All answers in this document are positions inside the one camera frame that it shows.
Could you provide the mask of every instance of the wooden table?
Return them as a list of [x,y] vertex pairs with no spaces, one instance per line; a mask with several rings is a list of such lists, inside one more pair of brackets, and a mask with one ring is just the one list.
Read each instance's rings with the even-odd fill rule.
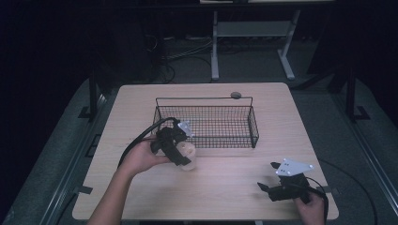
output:
[[[277,186],[270,162],[284,158],[314,165],[305,173],[327,186],[295,102],[284,83],[128,85],[120,88],[84,186],[76,219],[89,219],[104,194],[126,146],[153,123],[158,97],[253,97],[259,140],[252,148],[197,149],[197,166],[184,172],[158,165],[132,181],[123,219],[269,220],[299,219],[292,201],[272,202],[257,182]],[[329,194],[329,219],[338,209]]]

